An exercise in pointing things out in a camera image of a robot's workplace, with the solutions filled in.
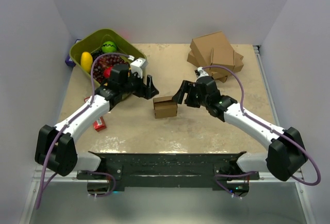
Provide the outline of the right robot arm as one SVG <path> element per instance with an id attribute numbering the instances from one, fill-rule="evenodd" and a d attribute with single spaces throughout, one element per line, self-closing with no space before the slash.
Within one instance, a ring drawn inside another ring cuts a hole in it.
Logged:
<path id="1" fill-rule="evenodd" d="M 301 151 L 304 148 L 301 135 L 295 128 L 284 129 L 276 125 L 265 128 L 265 120 L 242 111 L 235 99 L 220 93 L 210 76 L 195 82 L 184 80 L 172 99 L 193 108 L 205 107 L 211 116 L 244 131 L 267 150 L 266 153 L 243 153 L 229 167 L 235 179 L 257 171 L 270 172 L 277 179 L 286 181 L 307 162 Z"/>

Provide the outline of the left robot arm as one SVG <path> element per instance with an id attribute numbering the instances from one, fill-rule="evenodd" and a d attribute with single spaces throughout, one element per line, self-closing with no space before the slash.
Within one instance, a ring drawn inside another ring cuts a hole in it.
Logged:
<path id="1" fill-rule="evenodd" d="M 101 163 L 101 157 L 91 152 L 78 154 L 75 144 L 97 119 L 128 95 L 144 99 L 158 95 L 152 76 L 143 73 L 146 66 L 142 58 L 113 66 L 106 84 L 100 85 L 77 111 L 53 127 L 44 125 L 38 134 L 35 161 L 61 176 L 88 171 L 96 179 L 103 178 L 107 166 Z"/>

